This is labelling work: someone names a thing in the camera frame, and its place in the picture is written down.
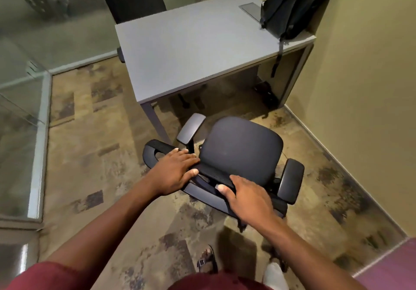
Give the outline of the person's left hand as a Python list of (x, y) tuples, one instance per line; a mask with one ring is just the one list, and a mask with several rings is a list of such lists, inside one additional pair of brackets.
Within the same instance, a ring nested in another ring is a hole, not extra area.
[(185, 172), (193, 169), (199, 162), (200, 159), (194, 153), (190, 153), (190, 159), (184, 162), (173, 162), (172, 151), (163, 156), (147, 175), (155, 194), (166, 196), (182, 189), (185, 186)]

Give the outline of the person's right hand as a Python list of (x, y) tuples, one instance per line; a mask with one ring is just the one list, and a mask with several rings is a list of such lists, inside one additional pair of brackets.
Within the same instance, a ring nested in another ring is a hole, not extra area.
[(243, 177), (231, 175), (236, 203), (229, 204), (231, 210), (245, 224), (261, 232), (276, 217), (271, 198), (267, 192)]

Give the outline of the black office chair with armrests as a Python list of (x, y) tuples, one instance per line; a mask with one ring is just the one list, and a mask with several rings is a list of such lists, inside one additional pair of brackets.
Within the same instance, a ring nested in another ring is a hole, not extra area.
[(215, 188), (224, 184), (236, 191), (230, 175), (237, 175), (263, 187), (280, 218), (294, 205), (301, 188), (304, 165), (287, 159), (281, 177), (275, 170), (283, 152), (283, 140), (273, 130), (247, 119), (227, 116), (218, 120), (199, 146), (198, 176), (182, 191), (189, 196), (237, 219), (243, 232), (247, 225), (231, 210), (226, 198)]

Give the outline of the person's left forearm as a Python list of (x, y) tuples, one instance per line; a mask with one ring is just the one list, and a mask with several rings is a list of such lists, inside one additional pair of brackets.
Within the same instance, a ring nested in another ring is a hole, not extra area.
[(86, 274), (100, 274), (143, 210), (159, 194), (159, 186), (153, 181), (140, 181), (63, 243), (46, 261)]

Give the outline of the person's right forearm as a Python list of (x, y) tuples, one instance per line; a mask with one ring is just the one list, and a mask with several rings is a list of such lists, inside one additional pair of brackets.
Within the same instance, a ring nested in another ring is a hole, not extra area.
[(305, 290), (367, 290), (272, 214), (251, 224), (288, 263)]

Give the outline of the grey office desk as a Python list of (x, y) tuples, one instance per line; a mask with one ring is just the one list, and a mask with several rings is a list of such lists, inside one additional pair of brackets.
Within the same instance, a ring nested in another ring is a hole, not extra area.
[(261, 0), (206, 0), (115, 25), (136, 101), (167, 144), (171, 140), (152, 103), (214, 78), (304, 50), (279, 98), (285, 105), (314, 46), (302, 31), (279, 49), (278, 39), (242, 6)]

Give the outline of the maroon shirt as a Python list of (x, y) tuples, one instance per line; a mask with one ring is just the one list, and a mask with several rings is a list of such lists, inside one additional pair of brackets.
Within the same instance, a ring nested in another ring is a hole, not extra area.
[[(15, 277), (5, 290), (91, 290), (94, 281), (86, 274), (54, 262), (33, 265)], [(195, 273), (175, 282), (167, 290), (273, 290), (257, 281), (226, 271)]]

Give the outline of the black backpack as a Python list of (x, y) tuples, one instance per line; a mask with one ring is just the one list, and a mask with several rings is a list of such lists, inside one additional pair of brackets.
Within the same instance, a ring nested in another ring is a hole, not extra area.
[(279, 41), (279, 50), (271, 77), (283, 56), (283, 46), (296, 38), (309, 25), (315, 12), (325, 0), (265, 0), (261, 5), (260, 25)]

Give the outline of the glass partition with metal frame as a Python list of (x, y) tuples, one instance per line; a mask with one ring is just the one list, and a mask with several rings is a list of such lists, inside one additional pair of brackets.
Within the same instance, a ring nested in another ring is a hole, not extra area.
[(0, 226), (41, 223), (52, 76), (0, 35)]

